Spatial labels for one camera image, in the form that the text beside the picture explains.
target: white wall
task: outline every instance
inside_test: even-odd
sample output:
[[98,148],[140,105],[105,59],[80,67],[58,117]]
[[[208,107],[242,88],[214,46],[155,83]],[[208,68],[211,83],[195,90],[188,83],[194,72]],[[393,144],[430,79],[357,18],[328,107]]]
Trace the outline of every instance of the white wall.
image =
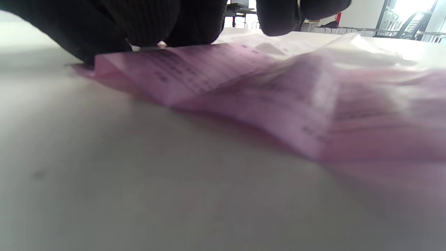
[[[340,26],[356,28],[376,28],[384,0],[352,0],[351,5],[342,12]],[[334,21],[335,17],[321,20],[320,24]]]
[[446,18],[446,0],[438,0],[426,31],[439,32]]
[[23,22],[23,19],[21,19],[18,16],[12,15],[8,12],[0,10],[0,23],[4,22]]

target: black glove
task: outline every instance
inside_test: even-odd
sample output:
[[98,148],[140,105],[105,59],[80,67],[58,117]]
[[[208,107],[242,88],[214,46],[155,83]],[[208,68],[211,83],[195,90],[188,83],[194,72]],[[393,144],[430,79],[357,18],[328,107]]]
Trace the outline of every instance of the black glove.
[[[212,43],[221,32],[226,0],[0,0],[87,64],[101,53],[129,45],[169,46]],[[303,21],[334,15],[351,0],[257,0],[265,34],[283,35]]]

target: black knit glove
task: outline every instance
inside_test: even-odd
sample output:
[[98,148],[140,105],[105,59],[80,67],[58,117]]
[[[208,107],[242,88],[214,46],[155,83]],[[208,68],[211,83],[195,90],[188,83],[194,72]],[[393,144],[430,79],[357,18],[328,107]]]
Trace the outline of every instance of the black knit glove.
[[[169,46],[212,43],[221,32],[227,0],[0,0],[87,64],[101,53],[129,45]],[[265,34],[283,35],[303,20],[334,15],[351,0],[257,0]]]

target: desk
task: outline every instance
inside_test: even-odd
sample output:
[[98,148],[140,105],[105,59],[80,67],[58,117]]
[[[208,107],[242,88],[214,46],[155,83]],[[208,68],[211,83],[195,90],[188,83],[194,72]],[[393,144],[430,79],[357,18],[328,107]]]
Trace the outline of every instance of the desk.
[[[2,251],[446,247],[444,190],[433,189],[443,169],[418,179],[411,167],[324,168],[243,128],[76,76],[67,64],[78,61],[26,23],[1,24],[0,38]],[[444,46],[370,41],[445,67]]]
[[232,27],[235,28],[235,18],[236,17],[243,17],[245,18],[246,23],[246,14],[257,14],[256,11],[254,11],[253,8],[239,8],[237,10],[227,10],[226,11],[226,17],[232,17]]

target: pink paper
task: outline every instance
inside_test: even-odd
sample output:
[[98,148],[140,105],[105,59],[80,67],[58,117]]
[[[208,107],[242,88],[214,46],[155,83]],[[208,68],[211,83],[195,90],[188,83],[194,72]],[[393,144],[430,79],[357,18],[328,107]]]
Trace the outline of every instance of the pink paper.
[[444,71],[276,62],[239,44],[99,55],[90,77],[176,109],[260,128],[311,159],[446,160]]

